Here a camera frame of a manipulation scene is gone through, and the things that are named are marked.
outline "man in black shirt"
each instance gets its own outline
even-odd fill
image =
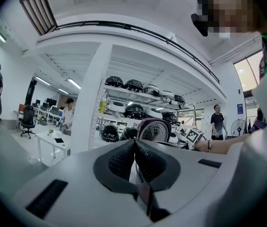
[[[215,113],[211,116],[211,125],[213,128],[213,134],[211,136],[211,139],[213,140],[223,140],[223,131],[222,128],[225,129],[225,132],[227,134],[227,130],[224,124],[224,117],[223,114],[220,113],[221,107],[220,105],[216,104],[214,106]]]

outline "man in white shirt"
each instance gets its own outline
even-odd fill
[[[71,130],[73,115],[75,113],[75,107],[73,106],[74,100],[69,97],[65,103],[67,104],[67,107],[63,109],[62,122],[68,126],[69,130]]]

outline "window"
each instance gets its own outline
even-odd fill
[[[262,59],[262,51],[234,64],[239,75],[243,91],[257,87],[259,79],[259,65]]]
[[[185,125],[192,126],[194,122],[194,111],[182,111],[178,114],[178,121],[185,122]],[[201,129],[202,126],[202,120],[204,119],[204,109],[197,109],[196,110],[196,127],[198,129]]]

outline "yellow object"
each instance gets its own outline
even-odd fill
[[[101,101],[100,103],[100,114],[104,113],[106,106],[106,101]]]

